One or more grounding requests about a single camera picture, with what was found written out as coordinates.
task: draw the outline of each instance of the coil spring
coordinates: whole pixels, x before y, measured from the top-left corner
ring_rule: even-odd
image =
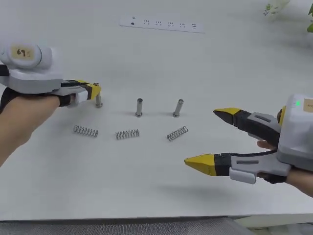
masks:
[[[134,129],[134,130],[129,130],[129,131],[119,131],[115,133],[116,139],[121,140],[129,137],[137,137],[139,136],[139,130]]]
[[[188,129],[186,126],[183,126],[181,127],[180,129],[176,130],[176,131],[173,131],[172,133],[168,134],[166,136],[166,138],[169,140],[169,141],[173,141],[175,140],[176,138],[178,138],[179,136],[182,136],[183,134],[187,133],[188,132]]]
[[[87,128],[84,126],[78,126],[78,125],[74,126],[73,131],[74,131],[74,133],[84,135],[84,136],[91,136],[91,137],[97,137],[98,133],[99,133],[98,130],[94,130],[91,128]]]

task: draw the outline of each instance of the electrical outlet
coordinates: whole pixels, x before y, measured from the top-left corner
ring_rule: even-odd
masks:
[[[120,26],[204,33],[203,25],[200,23],[175,22],[140,16],[121,17]]]

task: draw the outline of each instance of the black strap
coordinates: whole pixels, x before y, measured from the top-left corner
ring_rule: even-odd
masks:
[[[0,65],[0,77],[8,77],[10,76],[9,69],[7,65]]]
[[[18,96],[23,96],[23,97],[34,97],[34,96],[47,96],[51,94],[22,94],[19,92],[16,92],[12,90],[11,88],[6,88],[2,94],[1,97],[1,102],[0,102],[0,114],[3,112],[4,108],[6,105],[13,99],[15,99]],[[65,96],[58,96],[59,101],[60,101],[60,107],[65,107],[70,104],[71,97],[70,95],[65,95]]]
[[[286,182],[287,177],[286,176],[279,176],[279,175],[268,175],[264,179],[271,184],[277,184],[277,183]]]

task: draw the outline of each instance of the human hand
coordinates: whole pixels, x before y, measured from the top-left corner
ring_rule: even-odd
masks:
[[[266,141],[257,141],[256,143],[260,148],[266,148],[266,149],[270,149],[270,150],[274,150],[275,147],[273,147],[272,145],[270,145],[269,143],[267,143]]]
[[[56,96],[18,96],[2,106],[4,108],[0,114],[0,166],[19,146],[30,139],[34,130],[43,124],[59,105]]]
[[[271,146],[266,141],[257,141],[257,145],[260,148],[266,148],[270,150],[275,149],[275,147]],[[269,176],[270,175],[264,173],[258,174],[258,177],[263,179],[266,179]],[[286,183],[296,187],[306,195],[313,197],[313,172],[292,168],[286,177]]]

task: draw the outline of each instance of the metal bolt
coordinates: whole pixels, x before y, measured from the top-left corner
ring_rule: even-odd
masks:
[[[142,101],[143,100],[141,98],[137,100],[137,110],[135,113],[137,118],[142,116]]]
[[[101,108],[103,105],[102,101],[101,101],[101,95],[100,93],[98,95],[96,95],[96,107],[97,108]]]
[[[182,104],[184,103],[184,101],[182,99],[180,99],[177,103],[175,112],[173,112],[173,117],[178,118],[179,117],[179,113],[182,107]]]

